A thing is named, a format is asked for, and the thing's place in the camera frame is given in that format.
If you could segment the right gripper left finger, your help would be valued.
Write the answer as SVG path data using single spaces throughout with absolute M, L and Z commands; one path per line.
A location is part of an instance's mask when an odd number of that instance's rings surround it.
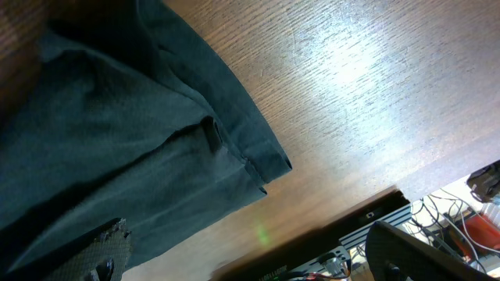
M 114 219 L 96 229 L 90 241 L 44 280 L 120 281 L 131 256 L 131 231 L 125 219 Z

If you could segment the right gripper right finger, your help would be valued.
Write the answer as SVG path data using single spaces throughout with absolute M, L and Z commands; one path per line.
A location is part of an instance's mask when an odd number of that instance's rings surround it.
M 366 259 L 375 280 L 484 279 L 482 272 L 382 221 L 370 227 Z

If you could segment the dark green t-shirt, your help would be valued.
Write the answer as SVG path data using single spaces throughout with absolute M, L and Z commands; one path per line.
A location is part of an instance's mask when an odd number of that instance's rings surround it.
M 114 219 L 131 231 L 127 271 L 291 168 L 238 78 L 164 2 L 2 2 L 2 279 L 47 277 Z

